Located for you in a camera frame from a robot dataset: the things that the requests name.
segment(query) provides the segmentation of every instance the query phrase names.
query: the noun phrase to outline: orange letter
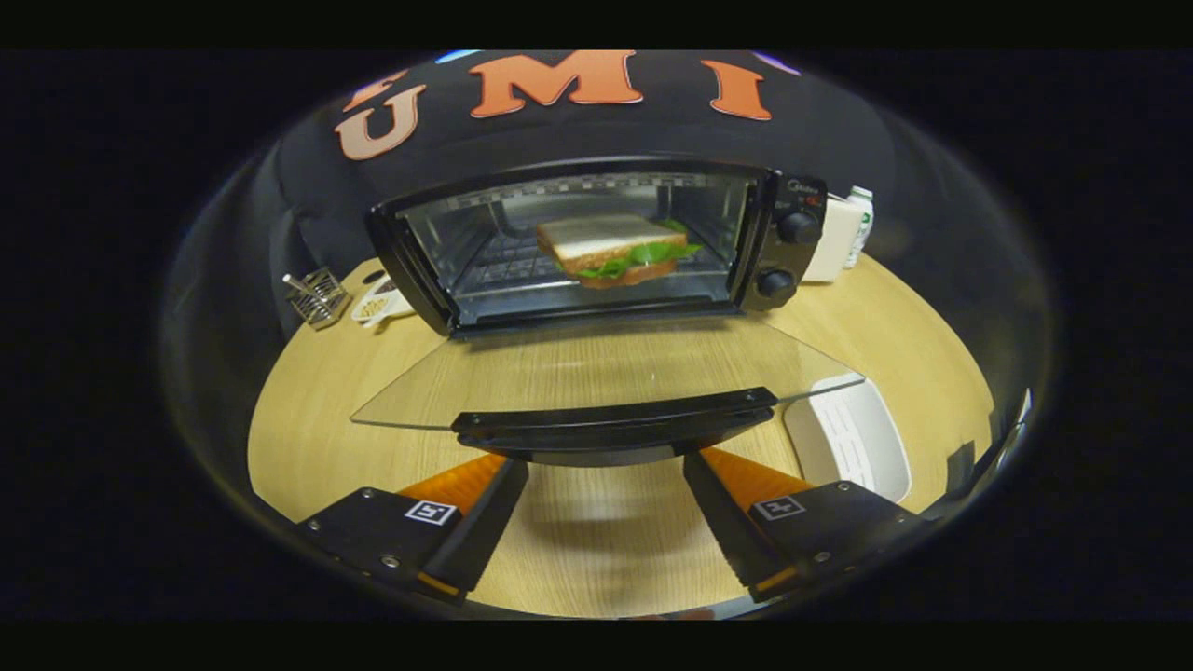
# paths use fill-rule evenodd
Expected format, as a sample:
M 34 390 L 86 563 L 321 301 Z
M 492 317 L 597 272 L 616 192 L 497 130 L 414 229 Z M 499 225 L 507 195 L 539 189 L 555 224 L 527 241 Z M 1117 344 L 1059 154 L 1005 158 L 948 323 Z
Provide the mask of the orange letter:
M 641 103 L 642 93 L 630 86 L 625 62 L 633 51 L 574 51 L 554 68 L 530 56 L 509 56 L 481 63 L 468 70 L 481 75 L 481 104 L 472 110 L 476 118 L 517 112 L 526 101 L 514 98 L 514 86 L 539 105 L 554 105 L 574 80 L 573 103 Z
M 717 73 L 719 91 L 711 103 L 713 110 L 754 121 L 771 121 L 771 112 L 758 97 L 758 82 L 762 81 L 762 75 L 721 61 L 700 62 Z
M 382 137 L 369 137 L 369 115 L 372 110 L 353 115 L 335 127 L 344 155 L 353 161 L 364 161 L 404 142 L 414 133 L 414 127 L 419 125 L 418 96 L 426 87 L 421 84 L 385 100 L 394 115 L 394 129 Z
M 381 96 L 390 86 L 394 86 L 395 81 L 397 81 L 397 80 L 402 79 L 403 76 L 406 76 L 406 73 L 408 73 L 408 72 L 410 72 L 410 70 L 402 70 L 402 72 L 400 72 L 397 74 L 391 74 L 391 75 L 387 76 L 385 79 L 377 80 L 377 81 L 370 84 L 369 86 L 365 86 L 360 91 L 357 91 L 356 96 L 352 97 L 352 101 L 348 103 L 348 106 L 344 107 L 344 111 L 347 112 L 352 107 L 356 107 L 357 105 L 359 105 L 360 103 L 364 103 L 365 100 L 372 98 L 373 96 Z

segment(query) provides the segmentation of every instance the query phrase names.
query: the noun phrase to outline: circular table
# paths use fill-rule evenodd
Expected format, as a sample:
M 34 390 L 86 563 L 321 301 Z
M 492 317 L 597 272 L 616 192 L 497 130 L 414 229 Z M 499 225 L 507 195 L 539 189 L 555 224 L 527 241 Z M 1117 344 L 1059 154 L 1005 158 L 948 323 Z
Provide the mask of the circular table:
M 344 281 L 353 301 L 377 259 Z M 946 460 L 989 449 L 990 390 L 948 325 L 869 257 L 832 284 L 803 284 L 761 315 L 870 378 L 898 427 L 921 512 L 945 492 Z M 450 431 L 372 426 L 350 417 L 444 343 L 418 315 L 373 330 L 345 318 L 295 333 L 261 389 L 248 438 L 253 491 L 291 521 L 360 487 L 396 492 L 484 453 Z M 799 476 L 775 417 L 718 445 Z M 530 480 L 474 602 L 567 617 L 632 617 L 698 609 L 747 591 L 725 562 L 681 474 L 682 460 L 618 468 L 530 464 Z

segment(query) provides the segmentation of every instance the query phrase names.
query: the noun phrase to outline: white bread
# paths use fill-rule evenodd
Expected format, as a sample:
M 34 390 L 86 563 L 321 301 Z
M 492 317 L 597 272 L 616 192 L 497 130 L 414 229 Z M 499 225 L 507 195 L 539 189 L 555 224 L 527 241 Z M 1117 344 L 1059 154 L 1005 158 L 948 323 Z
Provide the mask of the white bread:
M 607 260 L 625 257 L 638 245 L 687 245 L 686 233 L 650 223 L 645 217 L 633 214 L 561 218 L 540 223 L 537 232 L 539 250 L 560 261 L 563 271 L 571 276 L 581 270 L 600 267 Z

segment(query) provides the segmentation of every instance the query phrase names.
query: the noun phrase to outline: metal utensil holder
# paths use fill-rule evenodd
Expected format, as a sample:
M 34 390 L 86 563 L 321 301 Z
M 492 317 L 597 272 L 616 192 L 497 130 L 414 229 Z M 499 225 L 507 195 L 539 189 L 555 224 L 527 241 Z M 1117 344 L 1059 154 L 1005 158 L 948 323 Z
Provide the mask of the metal utensil holder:
M 310 287 L 315 296 L 291 289 L 290 294 L 286 295 L 286 301 L 293 306 L 295 312 L 302 316 L 303 321 L 315 331 L 327 328 L 339 321 L 352 296 L 344 290 L 332 271 L 321 267 L 303 277 L 302 282 Z

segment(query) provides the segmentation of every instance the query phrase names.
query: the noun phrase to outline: bottle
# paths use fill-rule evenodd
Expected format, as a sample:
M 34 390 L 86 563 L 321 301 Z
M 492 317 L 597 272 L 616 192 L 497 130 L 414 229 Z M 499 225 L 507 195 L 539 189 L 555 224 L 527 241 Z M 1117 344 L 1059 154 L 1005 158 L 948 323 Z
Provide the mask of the bottle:
M 849 258 L 845 260 L 845 267 L 853 267 L 858 265 L 858 259 L 861 257 L 861 248 L 866 246 L 870 232 L 874 227 L 874 195 L 869 189 L 854 186 L 849 189 L 849 197 L 846 201 L 865 209 L 865 213 L 861 215 L 861 226 L 858 228 L 858 236 L 853 240 L 853 250 L 849 252 Z

